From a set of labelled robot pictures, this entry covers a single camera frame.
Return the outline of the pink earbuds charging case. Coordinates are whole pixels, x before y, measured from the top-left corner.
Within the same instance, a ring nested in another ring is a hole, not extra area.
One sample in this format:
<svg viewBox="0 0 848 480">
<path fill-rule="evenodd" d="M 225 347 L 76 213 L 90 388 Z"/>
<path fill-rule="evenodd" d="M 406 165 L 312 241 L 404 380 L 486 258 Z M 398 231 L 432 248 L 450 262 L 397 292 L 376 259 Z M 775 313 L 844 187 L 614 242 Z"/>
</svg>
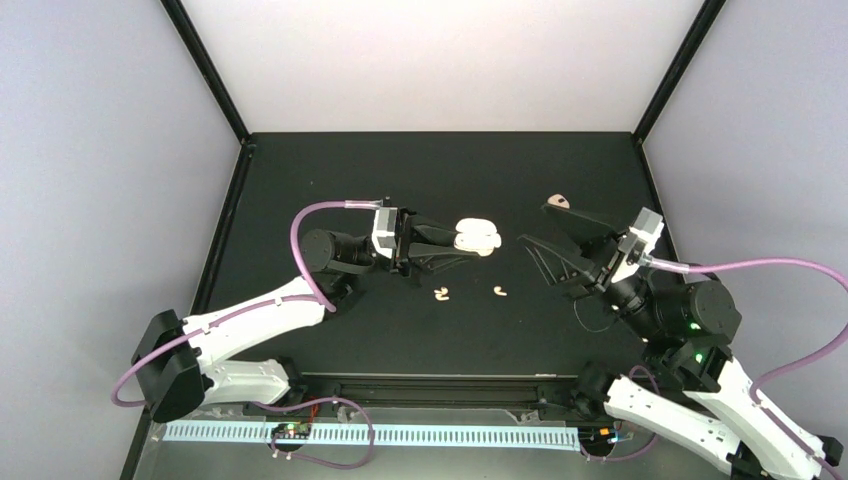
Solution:
<svg viewBox="0 0 848 480">
<path fill-rule="evenodd" d="M 463 218 L 457 222 L 455 230 L 453 245 L 458 250 L 486 257 L 502 246 L 497 226 L 490 220 Z"/>
</svg>

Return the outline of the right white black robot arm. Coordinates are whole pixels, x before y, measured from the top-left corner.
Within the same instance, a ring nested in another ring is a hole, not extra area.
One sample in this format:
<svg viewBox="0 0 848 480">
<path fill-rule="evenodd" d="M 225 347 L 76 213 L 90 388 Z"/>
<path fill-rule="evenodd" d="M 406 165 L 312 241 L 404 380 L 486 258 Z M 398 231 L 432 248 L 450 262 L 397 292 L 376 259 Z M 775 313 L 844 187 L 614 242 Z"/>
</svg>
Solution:
<svg viewBox="0 0 848 480">
<path fill-rule="evenodd" d="M 663 217 L 642 209 L 624 229 L 572 208 L 561 195 L 543 212 L 565 237 L 520 243 L 546 283 L 575 301 L 600 300 L 642 342 L 641 366 L 684 403 L 629 375 L 588 363 L 569 392 L 585 419 L 607 416 L 645 428 L 710 462 L 732 479 L 817 479 L 835 474 L 842 443 L 791 420 L 733 355 L 742 317 L 715 267 L 656 258 Z"/>
</svg>

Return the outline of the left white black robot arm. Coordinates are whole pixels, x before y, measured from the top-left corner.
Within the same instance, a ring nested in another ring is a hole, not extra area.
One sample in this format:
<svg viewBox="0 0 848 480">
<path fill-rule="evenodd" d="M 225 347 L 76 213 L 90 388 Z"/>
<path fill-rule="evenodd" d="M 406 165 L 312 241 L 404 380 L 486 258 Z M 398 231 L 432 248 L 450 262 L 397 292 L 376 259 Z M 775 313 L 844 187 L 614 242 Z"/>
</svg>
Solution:
<svg viewBox="0 0 848 480">
<path fill-rule="evenodd" d="M 299 273 L 288 283 L 218 311 L 179 317 L 166 310 L 149 321 L 119 382 L 137 380 L 143 395 L 138 404 L 155 422 L 179 420 L 210 404 L 277 404 L 298 381 L 290 360 L 241 360 L 239 354 L 341 313 L 353 303 L 365 275 L 385 271 L 413 279 L 489 256 L 501 245 L 489 220 L 463 218 L 447 227 L 407 208 L 360 201 L 342 205 L 373 211 L 371 232 L 354 236 L 313 229 L 301 235 L 308 214 L 332 206 L 311 205 L 290 229 Z"/>
</svg>

